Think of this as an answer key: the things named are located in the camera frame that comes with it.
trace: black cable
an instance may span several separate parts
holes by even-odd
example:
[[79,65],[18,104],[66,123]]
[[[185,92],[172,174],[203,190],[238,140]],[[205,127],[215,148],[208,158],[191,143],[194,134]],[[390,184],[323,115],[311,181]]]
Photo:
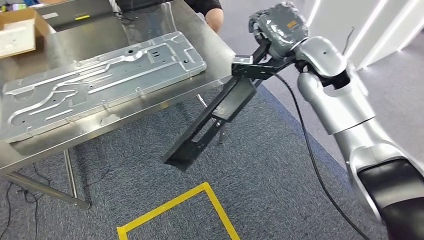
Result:
[[351,36],[352,36],[352,34],[354,33],[354,31],[355,31],[355,27],[353,26],[352,27],[352,30],[350,31],[350,33],[349,33],[349,35],[347,35],[347,38],[346,38],[346,44],[344,45],[344,49],[343,49],[343,52],[341,52],[341,55],[345,55],[345,52],[346,52],[346,50],[348,49],[348,46],[349,46],[349,40],[351,39]]
[[84,188],[88,188],[89,186],[91,186],[91,185],[93,185],[93,184],[99,183],[100,181],[102,181],[102,180],[106,177],[106,175],[107,175],[110,171],[111,171],[111,165],[109,165],[109,166],[107,167],[106,172],[104,172],[104,173],[103,173],[103,175],[100,177],[100,179],[99,179],[99,180],[94,181],[94,182],[92,182],[92,183],[90,183],[90,184],[85,185],[85,186],[84,186]]
[[[34,172],[35,172],[35,174],[37,174],[40,178],[43,178],[43,179],[45,179],[46,181],[47,181],[47,183],[48,183],[48,186],[50,186],[50,184],[51,184],[51,180],[48,178],[48,177],[45,177],[44,175],[42,175],[41,173],[39,173],[38,172],[38,168],[37,168],[37,166],[36,166],[36,164],[35,163],[33,163],[32,164],[32,167],[34,168]],[[41,197],[44,195],[43,193],[39,196],[39,197],[36,197],[36,195],[34,194],[34,193],[32,193],[32,192],[30,192],[30,191],[28,191],[27,189],[25,189],[25,188],[23,188],[22,186],[20,186],[19,184],[16,184],[16,183],[13,183],[13,182],[10,182],[10,185],[9,185],[9,187],[7,188],[7,192],[6,192],[6,200],[7,200],[7,204],[8,204],[8,206],[9,206],[9,214],[8,214],[8,217],[7,217],[7,225],[6,225],[6,228],[3,230],[3,232],[1,233],[1,235],[0,235],[0,240],[2,239],[2,237],[3,237],[3,235],[5,234],[5,232],[6,232],[6,230],[9,228],[9,226],[10,226],[10,224],[11,224],[11,217],[12,217],[12,208],[11,208],[11,200],[10,200],[10,198],[9,198],[9,192],[10,192],[10,190],[11,190],[11,187],[12,187],[12,185],[16,185],[16,186],[18,186],[18,187],[20,187],[20,190],[18,190],[17,192],[18,193],[20,193],[20,192],[22,192],[23,193],[23,197],[25,198],[25,202],[26,203],[28,203],[28,204],[35,204],[35,213],[34,213],[34,218],[35,218],[35,240],[37,240],[37,236],[38,236],[38,218],[37,218],[37,212],[38,212],[38,209],[39,209],[39,200],[41,199]],[[32,198],[34,199],[34,200],[29,200],[28,199],[28,194],[29,195],[31,195],[32,196]]]
[[119,12],[119,11],[114,11],[113,13],[115,14],[115,16],[116,16],[117,18],[119,18],[119,19],[122,21],[122,23],[123,23],[123,24],[129,24],[130,22],[132,22],[132,21],[136,20],[136,18],[135,18],[135,17],[133,17],[133,18],[129,18],[129,17],[126,15],[126,13],[121,13],[121,12]]
[[32,164],[32,167],[34,168],[35,174],[37,174],[40,178],[45,179],[47,181],[48,186],[50,187],[50,179],[39,173],[39,170],[35,163]]
[[11,207],[11,200],[9,199],[9,192],[11,191],[12,184],[13,182],[10,182],[9,187],[7,188],[7,191],[6,191],[6,200],[7,200],[7,205],[9,206],[9,215],[7,217],[6,228],[3,230],[3,232],[0,235],[0,240],[3,238],[3,235],[5,234],[6,230],[8,230],[9,226],[11,225],[12,207]]
[[361,235],[361,237],[363,237],[363,239],[365,240],[370,240],[367,235],[365,235],[365,233],[363,233],[350,219],[348,216],[346,216],[346,214],[343,212],[343,210],[339,207],[339,205],[336,203],[336,201],[334,201],[333,197],[331,196],[331,194],[329,193],[329,191],[327,190],[327,187],[324,184],[323,179],[321,178],[321,174],[318,170],[317,167],[317,163],[315,161],[315,157],[314,157],[314,153],[312,152],[312,147],[311,147],[311,143],[309,142],[309,137],[308,137],[308,132],[306,130],[305,127],[305,123],[304,120],[302,118],[302,113],[301,113],[301,109],[299,108],[298,105],[298,100],[296,99],[295,93],[293,92],[292,88],[289,86],[289,84],[286,82],[286,80],[284,80],[280,75],[273,73],[274,76],[276,76],[281,82],[284,83],[284,85],[287,87],[288,91],[290,92],[291,96],[293,97],[293,101],[294,101],[294,105],[296,106],[296,110],[297,110],[297,114],[299,115],[299,120],[300,120],[300,125],[302,126],[302,130],[303,130],[303,135],[305,137],[305,141],[306,141],[306,146],[307,146],[307,150],[309,152],[309,156],[310,156],[310,160],[312,161],[312,165],[313,165],[313,169],[315,170],[315,174],[316,177],[318,178],[319,184],[322,187],[322,190],[324,191],[325,195],[327,195],[328,199],[330,200],[330,202],[333,204],[333,206],[335,207],[335,209],[337,209],[337,211],[341,214],[341,216],[346,220],[346,222],[348,224],[350,224],[352,226],[353,229],[355,229],[355,231]]

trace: metal sheet panel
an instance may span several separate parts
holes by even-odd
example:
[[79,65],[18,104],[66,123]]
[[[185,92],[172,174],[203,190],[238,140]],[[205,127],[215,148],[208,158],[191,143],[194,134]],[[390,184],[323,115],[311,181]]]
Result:
[[0,138],[21,141],[175,84],[206,69],[181,32],[8,82]]

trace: silver robot arm segment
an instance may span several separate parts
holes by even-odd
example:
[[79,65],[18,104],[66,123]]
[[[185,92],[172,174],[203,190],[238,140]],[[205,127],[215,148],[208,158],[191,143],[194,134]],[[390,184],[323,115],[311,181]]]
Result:
[[[423,164],[380,126],[358,74],[327,39],[309,38],[294,52],[307,66],[298,88],[334,135],[362,206],[395,239],[424,239]],[[323,83],[335,89],[324,91]]]

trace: table leg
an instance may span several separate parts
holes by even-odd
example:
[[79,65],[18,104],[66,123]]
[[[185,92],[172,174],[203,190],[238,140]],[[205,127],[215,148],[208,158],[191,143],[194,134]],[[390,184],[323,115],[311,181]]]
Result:
[[57,189],[52,188],[51,186],[47,186],[45,184],[42,184],[41,182],[38,182],[36,180],[33,180],[29,177],[26,177],[20,173],[17,172],[11,172],[6,175],[4,175],[6,178],[10,179],[12,182],[19,184],[20,186],[31,189],[34,191],[39,191],[41,193],[44,193],[46,195],[58,198],[60,200],[63,200],[69,204],[73,204],[75,206],[78,206],[82,209],[89,209],[90,203],[80,200],[78,198],[72,197],[64,192],[61,192]]
[[[207,108],[208,107],[208,105],[206,104],[205,100],[203,99],[203,97],[200,94],[197,94],[196,97],[200,101],[200,103],[202,104],[202,106],[204,108]],[[219,130],[218,143],[223,144],[224,143],[224,138],[225,138],[225,125],[223,125],[221,127],[221,129]]]
[[67,173],[67,180],[68,180],[69,186],[70,186],[70,193],[71,193],[72,197],[78,198],[77,188],[75,186],[74,173],[72,172],[71,159],[69,158],[69,152],[68,152],[67,149],[63,150],[63,155],[64,155],[64,158],[65,158],[66,173]]

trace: blue carpet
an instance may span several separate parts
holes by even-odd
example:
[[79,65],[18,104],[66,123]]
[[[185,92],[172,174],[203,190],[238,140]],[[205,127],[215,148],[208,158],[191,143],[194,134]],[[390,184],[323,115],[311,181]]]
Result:
[[[218,90],[204,98],[210,101]],[[161,156],[203,110],[195,99],[134,121],[70,149],[80,198],[93,206],[81,210],[49,196],[38,207],[39,240],[117,239],[116,227],[209,182],[242,240],[359,240],[321,190],[311,165],[300,124],[264,88],[227,127],[225,144],[214,140],[186,171],[162,164]],[[368,219],[349,188],[347,174],[311,138],[318,167],[341,208],[373,240],[386,232]],[[68,192],[63,157],[37,164],[52,186]],[[97,181],[108,169],[110,172]],[[23,174],[39,179],[32,167]],[[8,182],[0,181],[2,193]],[[12,222],[3,239],[35,237],[34,204],[18,187],[10,192]],[[0,199],[0,229],[6,226],[7,203]],[[204,193],[130,231],[129,239],[229,239]]]

